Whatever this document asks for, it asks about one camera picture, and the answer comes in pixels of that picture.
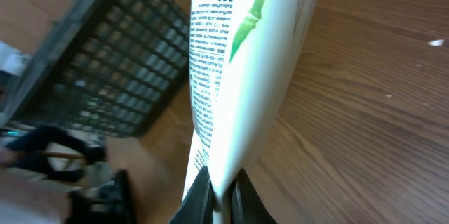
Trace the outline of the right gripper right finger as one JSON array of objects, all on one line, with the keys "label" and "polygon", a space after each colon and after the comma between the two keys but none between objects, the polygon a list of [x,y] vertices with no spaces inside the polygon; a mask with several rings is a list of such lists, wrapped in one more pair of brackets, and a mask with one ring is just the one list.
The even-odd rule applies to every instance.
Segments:
[{"label": "right gripper right finger", "polygon": [[232,185],[232,224],[277,224],[265,208],[245,169]]}]

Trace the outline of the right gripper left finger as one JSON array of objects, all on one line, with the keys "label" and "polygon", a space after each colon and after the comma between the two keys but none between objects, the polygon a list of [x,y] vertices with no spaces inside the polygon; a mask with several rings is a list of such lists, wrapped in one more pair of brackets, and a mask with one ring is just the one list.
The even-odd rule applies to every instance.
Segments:
[{"label": "right gripper left finger", "polygon": [[213,189],[208,167],[204,166],[169,224],[211,224],[212,221]]}]

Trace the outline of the white tube with gold cap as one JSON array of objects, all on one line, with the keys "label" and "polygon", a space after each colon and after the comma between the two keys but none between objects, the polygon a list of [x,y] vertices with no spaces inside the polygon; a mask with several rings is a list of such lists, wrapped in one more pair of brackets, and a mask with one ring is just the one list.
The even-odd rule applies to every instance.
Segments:
[{"label": "white tube with gold cap", "polygon": [[192,0],[194,130],[183,198],[202,167],[212,223],[232,223],[232,185],[256,158],[283,102],[317,0]]}]

